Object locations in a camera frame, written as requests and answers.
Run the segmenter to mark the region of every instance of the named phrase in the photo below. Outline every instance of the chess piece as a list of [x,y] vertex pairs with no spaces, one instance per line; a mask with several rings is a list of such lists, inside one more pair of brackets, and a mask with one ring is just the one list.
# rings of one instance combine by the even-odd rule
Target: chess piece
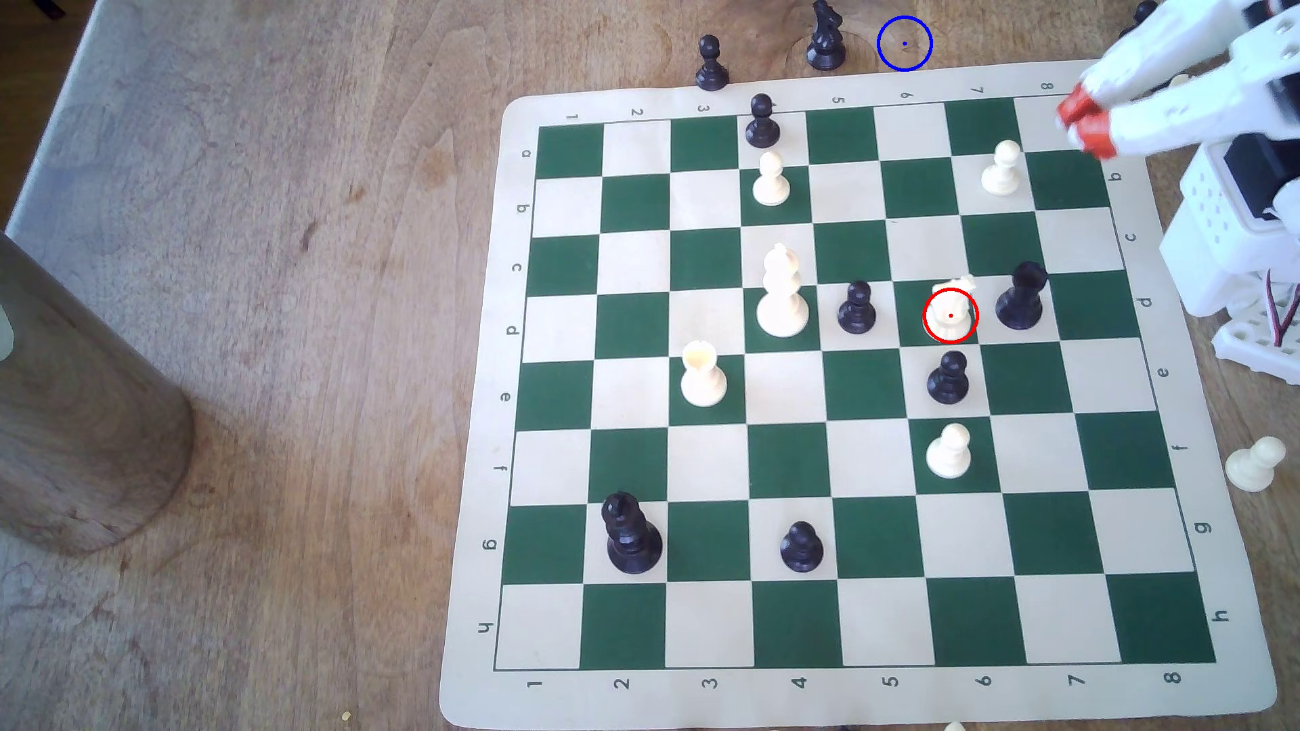
[[800,295],[803,280],[800,277],[800,258],[777,243],[763,258],[763,289],[767,294],[758,300],[754,317],[764,333],[789,338],[803,332],[809,324],[809,303]]
[[681,395],[686,403],[707,408],[727,395],[727,373],[718,367],[718,350],[705,341],[692,341],[681,350]]

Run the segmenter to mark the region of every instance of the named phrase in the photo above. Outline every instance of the green square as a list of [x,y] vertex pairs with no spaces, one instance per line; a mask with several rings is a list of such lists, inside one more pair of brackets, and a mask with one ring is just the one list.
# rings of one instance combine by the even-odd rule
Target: green square
[[[961,424],[971,433],[971,466],[961,477],[948,480],[935,475],[926,466],[926,450],[949,424]],[[987,416],[968,419],[913,419],[907,421],[911,434],[911,471],[916,479],[916,494],[996,493],[997,458],[993,457],[993,428]]]
[[1010,276],[1020,261],[1043,263],[1039,220],[1034,213],[962,216],[962,238],[966,268],[974,277]]
[[871,107],[805,112],[809,163],[858,163],[879,160],[876,112]]
[[1024,165],[1030,170],[1034,207],[1039,211],[1110,207],[1110,193],[1106,190],[1101,163],[1087,152],[1027,152]]
[[1138,313],[1123,269],[1049,274],[1061,339],[1135,338]]
[[668,429],[592,432],[588,502],[623,490],[641,502],[668,499]]
[[668,176],[616,176],[601,186],[601,233],[668,230]]
[[841,667],[835,581],[755,581],[754,667]]
[[1015,100],[966,99],[945,101],[948,116],[948,142],[953,155],[992,155],[998,142],[1020,142],[1020,122],[1015,116]]
[[809,306],[809,324],[798,334],[779,338],[758,326],[758,300],[767,294],[762,287],[745,290],[745,352],[788,352],[792,350],[819,350],[822,336],[816,324],[816,285],[800,287],[800,297]]
[[668,293],[602,294],[595,298],[597,358],[668,355]]
[[897,349],[822,354],[827,419],[901,419],[902,366]]
[[529,505],[506,514],[502,584],[581,584],[585,505]]
[[592,428],[592,362],[524,363],[519,367],[515,428]]
[[1024,665],[1015,579],[927,579],[935,665]]
[[671,170],[729,170],[738,168],[736,117],[697,117],[672,121]]
[[590,178],[604,165],[604,125],[537,130],[538,178]]
[[718,403],[705,408],[694,406],[681,395],[681,376],[686,364],[673,358],[668,368],[668,424],[684,427],[694,424],[745,423],[745,356],[719,355],[718,367],[727,376],[727,393]]
[[883,282],[890,278],[884,221],[816,224],[812,239],[820,284]]
[[662,669],[666,597],[664,584],[582,587],[582,649],[578,669]]
[[1089,488],[1174,486],[1158,411],[1075,414],[1074,421]]
[[1070,414],[1061,343],[1023,342],[980,346],[989,412]]
[[952,157],[881,160],[880,179],[889,219],[957,215]]
[[749,427],[749,497],[826,497],[826,423]]
[[696,229],[670,235],[671,289],[740,286],[740,229]]
[[840,579],[924,576],[916,498],[836,498],[835,558]]
[[1018,575],[1101,574],[1088,493],[1005,494],[1002,506]]
[[668,503],[670,581],[749,581],[749,502]]
[[1123,662],[1214,662],[1196,574],[1106,576]]
[[790,196],[780,206],[763,206],[754,200],[754,181],[758,179],[758,169],[740,172],[740,222],[742,226],[812,222],[809,169],[785,168],[781,174],[790,183]]

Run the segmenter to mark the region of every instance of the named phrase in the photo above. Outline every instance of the white square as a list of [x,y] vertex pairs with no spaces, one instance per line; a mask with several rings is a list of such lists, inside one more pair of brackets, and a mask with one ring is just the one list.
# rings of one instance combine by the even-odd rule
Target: white square
[[1141,339],[1061,341],[1061,358],[1075,414],[1156,410]]
[[582,583],[584,584],[663,584],[668,580],[668,503],[642,502],[641,512],[645,514],[663,538],[664,550],[659,555],[659,562],[645,574],[624,574],[614,567],[610,561],[608,542],[610,533],[604,529],[604,519],[601,518],[599,502],[586,506],[586,540],[582,550]]
[[[949,350],[961,351],[966,356],[966,377],[971,388],[966,398],[953,405],[939,403],[926,390],[926,381],[939,368],[939,360]],[[979,346],[927,345],[924,347],[902,347],[898,350],[902,366],[902,398],[907,405],[909,419],[950,419],[966,416],[988,416],[988,388],[984,385],[984,360]]]
[[1109,208],[1039,211],[1039,241],[1048,276],[1123,269]]
[[595,358],[595,295],[529,297],[524,311],[524,363]]
[[746,355],[745,419],[750,424],[826,421],[822,351]]
[[497,626],[499,670],[577,670],[582,584],[507,584]]
[[1015,575],[1000,493],[916,496],[916,522],[926,576]]
[[672,230],[740,226],[740,170],[693,170],[668,176]]
[[906,419],[827,421],[832,497],[916,494]]
[[822,350],[898,347],[898,312],[894,308],[893,282],[867,284],[871,285],[871,306],[876,308],[876,324],[862,334],[853,334],[840,326],[840,306],[849,299],[849,285],[816,286],[816,319],[822,328]]
[[511,505],[585,505],[592,432],[560,429],[515,433]]
[[1089,490],[1106,574],[1192,570],[1187,528],[1173,488]]
[[592,428],[668,425],[668,359],[615,358],[592,367]]
[[897,281],[954,280],[970,273],[959,216],[889,219],[889,276]]
[[876,146],[881,160],[950,157],[944,105],[876,107]]
[[1104,575],[1017,576],[1015,598],[1030,663],[1119,662]]
[[668,502],[749,499],[745,424],[668,427]]
[[668,291],[668,232],[601,234],[597,294]]
[[1074,414],[1015,414],[989,419],[997,481],[1004,493],[1088,489]]
[[620,122],[604,125],[604,176],[662,174],[671,169],[672,122]]
[[840,579],[844,665],[933,665],[924,579]]
[[740,284],[746,287],[763,286],[763,258],[777,243],[784,243],[800,259],[800,280],[803,285],[816,284],[816,246],[812,224],[783,224],[776,226],[745,226],[740,230]]
[[702,339],[719,355],[745,352],[745,291],[686,289],[668,293],[668,352],[681,358],[690,341]]
[[879,221],[885,217],[880,163],[835,163],[809,168],[812,222]]
[[601,178],[543,178],[533,193],[533,235],[601,233]]
[[664,665],[754,665],[754,600],[749,581],[671,581],[666,604]]
[[[781,561],[781,538],[803,520],[822,538],[822,563],[807,574]],[[749,501],[749,576],[754,581],[815,581],[836,578],[835,507],[828,497],[760,498]]]

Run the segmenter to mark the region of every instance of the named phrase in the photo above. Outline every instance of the blue circle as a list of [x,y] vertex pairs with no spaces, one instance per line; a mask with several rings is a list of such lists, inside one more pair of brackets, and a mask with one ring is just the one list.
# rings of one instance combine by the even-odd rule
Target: blue circle
[[[920,27],[926,29],[926,36],[930,38],[930,49],[926,51],[926,57],[919,64],[916,64],[915,66],[907,66],[906,69],[904,69],[904,68],[900,68],[900,66],[896,66],[896,65],[890,64],[889,59],[885,59],[885,51],[884,51],[884,48],[880,47],[880,43],[885,38],[885,29],[889,27],[890,25],[893,25],[894,21],[914,21],[916,25],[919,25]],[[876,51],[880,52],[880,60],[884,61],[885,65],[889,66],[890,69],[893,69],[896,72],[915,72],[916,69],[924,66],[926,61],[930,60],[930,56],[933,55],[933,52],[935,52],[935,34],[930,33],[930,26],[927,26],[926,23],[920,22],[920,18],[914,17],[914,16],[898,16],[896,18],[890,18],[888,23],[880,26],[880,34],[876,35]]]

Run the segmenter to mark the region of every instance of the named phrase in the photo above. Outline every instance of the white pawn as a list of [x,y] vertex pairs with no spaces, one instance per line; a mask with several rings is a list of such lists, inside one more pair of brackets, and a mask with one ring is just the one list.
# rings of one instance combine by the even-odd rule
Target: white pawn
[[800,258],[777,243],[763,256],[763,289],[767,294],[758,300],[754,313],[758,326],[776,338],[789,338],[803,332],[809,324],[809,303],[800,295]]
[[758,179],[754,181],[754,200],[763,206],[780,206],[790,196],[790,181],[781,174],[785,166],[781,156],[768,150],[758,159]]
[[926,447],[926,467],[945,480],[961,477],[971,466],[971,433],[961,424],[949,424]]
[[702,339],[686,343],[681,349],[681,363],[686,372],[681,375],[681,395],[686,403],[708,408],[727,395],[727,373],[718,367],[718,350]]
[[1020,146],[1014,139],[997,143],[993,150],[993,164],[984,168],[980,183],[993,195],[1011,195],[1020,187],[1020,174],[1015,165],[1020,161]]
[[1273,484],[1273,468],[1287,455],[1278,437],[1262,437],[1251,449],[1239,449],[1223,463],[1227,480],[1248,493],[1257,493]]

